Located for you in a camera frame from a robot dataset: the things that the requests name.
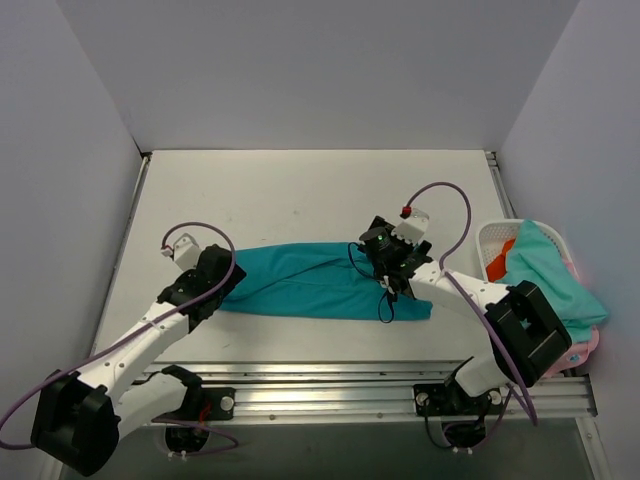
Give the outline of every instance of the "white table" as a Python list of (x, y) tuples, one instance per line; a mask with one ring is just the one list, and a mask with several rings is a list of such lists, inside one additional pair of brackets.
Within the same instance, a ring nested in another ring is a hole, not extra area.
[[(288, 242), (357, 241), (375, 215), (391, 223), (419, 187), (460, 185), (473, 207), (471, 235), (448, 266), (480, 275), (473, 233), (503, 218), (482, 151), (156, 151), (115, 278), (96, 346), (127, 330), (180, 273), (160, 255), (163, 233), (199, 220), (222, 228), (237, 248)], [(462, 199), (438, 187), (414, 204), (431, 217), (438, 258), (459, 237)], [(189, 230), (201, 245), (220, 242)], [(479, 323), (435, 307), (421, 322), (261, 317), (217, 312), (160, 362), (324, 363), (461, 360), (489, 349)]]

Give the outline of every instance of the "laundry basket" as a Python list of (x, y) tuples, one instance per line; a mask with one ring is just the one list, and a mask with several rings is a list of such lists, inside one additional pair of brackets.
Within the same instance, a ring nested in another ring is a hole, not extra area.
[[(507, 240), (517, 237), (521, 224), (521, 219), (501, 219), (485, 222), (478, 227), (478, 230), (476, 231), (476, 246), (478, 248), (478, 256), (480, 257), (482, 276), (485, 280), (488, 280), (487, 265), (502, 253), (502, 248)], [(544, 233), (549, 240), (553, 242), (560, 252), (562, 260), (564, 260), (569, 271), (578, 281), (580, 281), (573, 266), (573, 259), (571, 258), (569, 249), (560, 234), (549, 225), (545, 225), (540, 222), (535, 222), (535, 224), (540, 228), (542, 233)], [(553, 364), (544, 376), (550, 377), (562, 370), (582, 365), (589, 357), (589, 354), (598, 345), (599, 339), (600, 336), (598, 329), (596, 327), (592, 327), (591, 340), (587, 343), (577, 343), (572, 345), (567, 353)]]

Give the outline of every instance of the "teal towel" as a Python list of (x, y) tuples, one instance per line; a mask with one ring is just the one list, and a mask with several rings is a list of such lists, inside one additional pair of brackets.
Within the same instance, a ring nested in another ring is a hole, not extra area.
[(591, 340), (591, 326), (607, 318), (604, 307), (578, 283), (556, 246), (531, 220), (522, 223), (507, 253), (507, 275), (499, 282), (517, 285), (523, 280), (540, 287), (573, 343)]
[[(347, 243), (294, 243), (237, 252), (247, 277), (224, 300), (221, 310), (282, 317), (378, 320), (380, 284), (360, 275), (349, 262)], [(352, 248), (361, 270), (366, 257)], [(431, 303), (399, 296), (395, 320), (425, 320)], [(383, 301), (382, 316), (390, 318)]]

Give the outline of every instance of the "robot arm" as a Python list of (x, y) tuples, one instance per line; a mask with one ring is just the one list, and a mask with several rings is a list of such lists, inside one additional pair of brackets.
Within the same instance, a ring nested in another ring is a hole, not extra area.
[[(374, 278), (391, 295), (430, 301), (474, 321), (476, 313), (484, 315), (524, 384), (534, 385), (571, 346), (566, 329), (540, 289), (530, 282), (507, 286), (453, 271), (445, 275), (427, 255), (431, 244), (422, 241), (428, 216), (405, 207), (401, 218), (394, 226), (376, 217), (360, 236), (359, 249), (373, 265)], [(475, 304), (476, 312), (469, 302)], [(493, 338), (492, 347), (492, 354), (471, 358), (445, 382), (454, 410), (457, 405), (464, 409), (474, 399), (487, 398), (490, 390), (515, 382), (512, 369)]]
[[(119, 440), (136, 428), (167, 412), (178, 419), (197, 418), (206, 402), (200, 377), (175, 365), (142, 385), (132, 383), (167, 347), (211, 316), (246, 274), (235, 266), (215, 294), (170, 314), (217, 285), (229, 270), (231, 254), (216, 245), (201, 251), (189, 235), (168, 250), (184, 273), (116, 344), (133, 338), (40, 394), (32, 444), (83, 475), (98, 471)], [(166, 318), (154, 322), (161, 316)]]

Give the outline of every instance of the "white wall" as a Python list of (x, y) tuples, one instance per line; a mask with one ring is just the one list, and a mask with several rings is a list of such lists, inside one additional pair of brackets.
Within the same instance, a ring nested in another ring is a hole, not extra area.
[(502, 152), (519, 215), (564, 234), (611, 311), (591, 362), (615, 478), (638, 478), (640, 2), (582, 0)]
[(58, 0), (143, 150), (497, 148), (576, 0)]
[[(0, 410), (87, 354), (140, 167), (137, 149), (53, 1), (0, 15)], [(34, 404), (2, 432), (29, 440)], [(0, 477), (41, 456), (0, 451)]]

